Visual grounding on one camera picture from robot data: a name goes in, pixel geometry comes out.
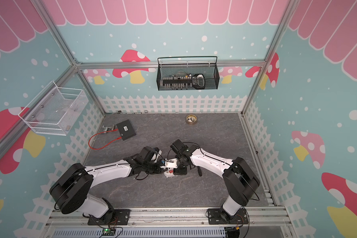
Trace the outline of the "white alarm clock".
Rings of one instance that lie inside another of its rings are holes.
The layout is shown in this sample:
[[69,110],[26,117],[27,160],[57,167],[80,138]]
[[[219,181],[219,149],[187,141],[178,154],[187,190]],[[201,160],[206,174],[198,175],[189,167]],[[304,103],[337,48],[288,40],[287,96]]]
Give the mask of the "white alarm clock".
[[174,168],[166,168],[163,173],[167,178],[175,177]]

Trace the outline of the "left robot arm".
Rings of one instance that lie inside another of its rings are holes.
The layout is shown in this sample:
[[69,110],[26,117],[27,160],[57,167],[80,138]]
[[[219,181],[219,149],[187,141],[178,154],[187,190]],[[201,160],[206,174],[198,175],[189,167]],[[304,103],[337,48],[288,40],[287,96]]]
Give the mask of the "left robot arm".
[[117,162],[83,166],[81,163],[71,165],[67,171],[50,188],[50,195],[55,201],[55,210],[62,214],[79,211],[88,217],[94,217],[109,223],[116,216],[115,209],[105,198],[89,194],[91,188],[120,178],[162,174],[166,170],[165,159],[155,147],[144,147],[141,152]]

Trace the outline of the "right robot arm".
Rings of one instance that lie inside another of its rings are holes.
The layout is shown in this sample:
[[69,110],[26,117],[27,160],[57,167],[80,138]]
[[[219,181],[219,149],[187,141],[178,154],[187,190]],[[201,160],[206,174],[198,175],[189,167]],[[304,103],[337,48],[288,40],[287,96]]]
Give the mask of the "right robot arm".
[[224,220],[234,218],[254,196],[255,200],[260,200],[256,191],[261,182],[243,158],[238,157],[234,160],[223,158],[203,150],[194,142],[188,146],[186,142],[179,139],[171,144],[171,150],[176,154],[179,169],[196,166],[213,172],[224,180],[229,194],[220,208]]

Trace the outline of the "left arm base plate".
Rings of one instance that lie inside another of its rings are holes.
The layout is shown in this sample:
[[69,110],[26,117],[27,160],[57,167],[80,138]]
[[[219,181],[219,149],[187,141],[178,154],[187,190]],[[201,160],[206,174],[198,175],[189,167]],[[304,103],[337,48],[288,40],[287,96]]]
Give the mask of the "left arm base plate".
[[130,209],[115,209],[107,211],[101,218],[89,216],[89,226],[126,226],[130,218]]

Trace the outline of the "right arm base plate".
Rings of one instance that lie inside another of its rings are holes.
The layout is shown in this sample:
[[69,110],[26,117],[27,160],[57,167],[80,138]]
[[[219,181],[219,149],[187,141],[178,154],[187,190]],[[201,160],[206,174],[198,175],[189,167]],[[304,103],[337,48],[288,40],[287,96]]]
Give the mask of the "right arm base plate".
[[221,208],[209,208],[206,213],[208,223],[210,225],[247,225],[249,223],[247,211],[243,208],[239,209],[233,216],[229,215]]

